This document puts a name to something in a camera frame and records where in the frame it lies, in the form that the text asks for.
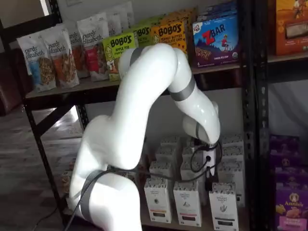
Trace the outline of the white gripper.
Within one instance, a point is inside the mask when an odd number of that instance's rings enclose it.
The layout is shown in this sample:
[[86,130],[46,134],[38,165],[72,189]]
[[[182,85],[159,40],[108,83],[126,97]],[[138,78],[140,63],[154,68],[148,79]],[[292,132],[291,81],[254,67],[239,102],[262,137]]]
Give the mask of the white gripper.
[[203,169],[205,171],[205,190],[212,191],[213,176],[210,172],[211,169],[215,168],[216,164],[216,149],[209,151],[203,151]]

